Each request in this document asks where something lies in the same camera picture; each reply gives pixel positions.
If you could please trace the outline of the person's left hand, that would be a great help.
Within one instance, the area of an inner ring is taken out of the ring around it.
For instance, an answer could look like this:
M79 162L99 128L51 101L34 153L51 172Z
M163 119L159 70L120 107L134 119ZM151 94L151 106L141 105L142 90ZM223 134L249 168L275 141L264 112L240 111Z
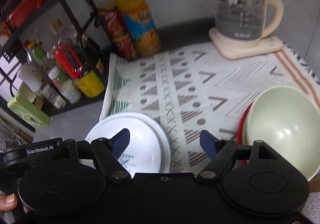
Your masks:
M8 212L17 207L17 197L15 194L0 195L0 211Z

